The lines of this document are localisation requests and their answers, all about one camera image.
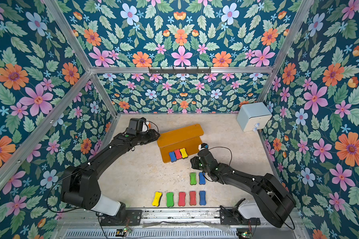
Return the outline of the green eraser shelf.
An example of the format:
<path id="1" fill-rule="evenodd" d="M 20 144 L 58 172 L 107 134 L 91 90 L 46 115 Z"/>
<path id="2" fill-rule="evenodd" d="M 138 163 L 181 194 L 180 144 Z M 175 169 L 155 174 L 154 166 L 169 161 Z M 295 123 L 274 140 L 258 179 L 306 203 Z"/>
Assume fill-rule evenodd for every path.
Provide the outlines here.
<path id="1" fill-rule="evenodd" d="M 197 176 L 197 174 L 196 174 L 195 172 L 191 172 L 191 173 L 189 174 L 189 177 L 190 177 L 190 185 L 196 185 L 196 184 L 197 184 L 196 176 Z"/>
<path id="2" fill-rule="evenodd" d="M 174 193 L 173 192 L 166 193 L 166 206 L 168 208 L 174 206 Z"/>

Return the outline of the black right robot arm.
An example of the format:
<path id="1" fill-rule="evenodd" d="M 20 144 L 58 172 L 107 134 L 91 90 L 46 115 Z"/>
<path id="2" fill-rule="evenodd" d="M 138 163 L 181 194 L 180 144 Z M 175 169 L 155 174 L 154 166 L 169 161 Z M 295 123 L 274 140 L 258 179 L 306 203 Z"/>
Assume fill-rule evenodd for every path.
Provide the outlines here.
<path id="1" fill-rule="evenodd" d="M 205 148 L 190 162 L 192 169 L 206 173 L 213 182 L 234 186 L 252 195 L 264 219 L 276 228 L 285 224 L 296 206 L 291 194 L 270 173 L 259 176 L 238 171 L 217 162 Z"/>

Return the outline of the yellow eraser shelf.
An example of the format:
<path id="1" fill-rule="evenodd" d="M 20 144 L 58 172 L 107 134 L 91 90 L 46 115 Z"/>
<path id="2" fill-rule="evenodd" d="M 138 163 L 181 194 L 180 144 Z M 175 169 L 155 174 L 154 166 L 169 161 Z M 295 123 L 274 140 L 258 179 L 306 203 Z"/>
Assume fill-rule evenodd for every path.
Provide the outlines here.
<path id="1" fill-rule="evenodd" d="M 182 157 L 182 159 L 186 159 L 186 158 L 188 158 L 188 154 L 187 154 L 187 152 L 186 152 L 186 149 L 185 149 L 185 148 L 181 148 L 181 149 L 180 149 L 180 153 L 181 153 L 181 157 Z"/>
<path id="2" fill-rule="evenodd" d="M 159 207 L 160 206 L 160 201 L 161 201 L 161 198 L 162 198 L 162 192 L 155 192 L 155 195 L 154 195 L 154 199 L 152 201 L 152 206 L 153 207 Z"/>

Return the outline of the red eraser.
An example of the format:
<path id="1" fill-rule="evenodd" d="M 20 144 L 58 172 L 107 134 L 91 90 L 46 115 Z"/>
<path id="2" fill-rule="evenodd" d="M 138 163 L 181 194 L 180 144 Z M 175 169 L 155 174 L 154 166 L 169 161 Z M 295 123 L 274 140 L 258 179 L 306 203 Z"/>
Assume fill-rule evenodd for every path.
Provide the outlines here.
<path id="1" fill-rule="evenodd" d="M 189 205 L 190 206 L 196 206 L 197 205 L 196 192 L 195 191 L 190 191 L 189 192 Z"/>
<path id="2" fill-rule="evenodd" d="M 179 200 L 178 200 L 178 206 L 179 207 L 184 207 L 186 205 L 186 193 L 185 192 L 180 192 L 179 193 Z"/>

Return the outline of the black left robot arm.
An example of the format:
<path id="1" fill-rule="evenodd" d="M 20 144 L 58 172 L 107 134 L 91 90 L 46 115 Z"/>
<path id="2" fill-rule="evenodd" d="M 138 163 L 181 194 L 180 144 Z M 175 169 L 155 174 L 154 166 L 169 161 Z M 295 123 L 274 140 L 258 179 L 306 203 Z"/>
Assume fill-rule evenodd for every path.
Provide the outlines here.
<path id="1" fill-rule="evenodd" d="M 100 189 L 98 179 L 118 158 L 139 145 L 155 142 L 160 134 L 149 129 L 144 132 L 117 134 L 112 141 L 93 158 L 79 166 L 65 169 L 62 179 L 61 201 L 108 216 L 116 216 L 122 203 L 105 196 Z"/>

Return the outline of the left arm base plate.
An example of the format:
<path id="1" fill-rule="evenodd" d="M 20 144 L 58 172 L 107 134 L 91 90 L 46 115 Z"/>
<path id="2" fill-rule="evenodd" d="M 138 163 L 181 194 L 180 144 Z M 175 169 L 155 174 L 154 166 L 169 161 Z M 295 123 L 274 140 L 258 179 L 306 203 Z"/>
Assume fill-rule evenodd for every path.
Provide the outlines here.
<path id="1" fill-rule="evenodd" d="M 100 219 L 103 227 L 138 226 L 142 219 L 142 210 L 120 210 L 116 216 L 104 215 Z"/>

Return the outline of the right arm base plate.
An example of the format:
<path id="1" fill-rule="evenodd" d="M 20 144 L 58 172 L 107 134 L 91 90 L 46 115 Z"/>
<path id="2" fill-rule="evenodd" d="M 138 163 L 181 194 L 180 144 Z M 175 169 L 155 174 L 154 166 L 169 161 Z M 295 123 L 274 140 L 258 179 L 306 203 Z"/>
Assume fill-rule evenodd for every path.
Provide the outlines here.
<path id="1" fill-rule="evenodd" d="M 258 226 L 262 214 L 253 200 L 240 199 L 232 208 L 219 206 L 220 223 L 229 226 Z"/>

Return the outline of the blue eraser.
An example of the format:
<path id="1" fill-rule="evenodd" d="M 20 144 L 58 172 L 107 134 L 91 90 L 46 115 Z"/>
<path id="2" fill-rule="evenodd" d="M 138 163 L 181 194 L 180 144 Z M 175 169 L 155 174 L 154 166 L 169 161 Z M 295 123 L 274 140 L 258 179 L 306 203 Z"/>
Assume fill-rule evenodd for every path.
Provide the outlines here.
<path id="1" fill-rule="evenodd" d="M 176 162 L 177 157 L 174 151 L 169 152 L 170 162 Z"/>
<path id="2" fill-rule="evenodd" d="M 203 172 L 200 172 L 198 174 L 198 183 L 199 183 L 199 185 L 205 185 L 206 184 L 206 178 L 205 178 Z"/>

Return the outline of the red eraser shelf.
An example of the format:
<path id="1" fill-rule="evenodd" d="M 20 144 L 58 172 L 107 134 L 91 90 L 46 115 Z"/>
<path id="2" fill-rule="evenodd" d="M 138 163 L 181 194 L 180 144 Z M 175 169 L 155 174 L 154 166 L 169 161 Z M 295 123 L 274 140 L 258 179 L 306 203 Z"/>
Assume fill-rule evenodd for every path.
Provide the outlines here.
<path id="1" fill-rule="evenodd" d="M 179 149 L 174 150 L 176 160 L 182 159 L 182 154 Z"/>

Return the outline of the blue eraser shelf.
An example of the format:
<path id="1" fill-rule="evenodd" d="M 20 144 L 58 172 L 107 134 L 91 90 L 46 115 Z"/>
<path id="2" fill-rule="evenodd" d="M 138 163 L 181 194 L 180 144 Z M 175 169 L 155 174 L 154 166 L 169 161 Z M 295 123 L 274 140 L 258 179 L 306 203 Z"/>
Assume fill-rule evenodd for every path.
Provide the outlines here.
<path id="1" fill-rule="evenodd" d="M 205 191 L 199 191 L 199 204 L 201 206 L 206 206 L 206 192 Z"/>

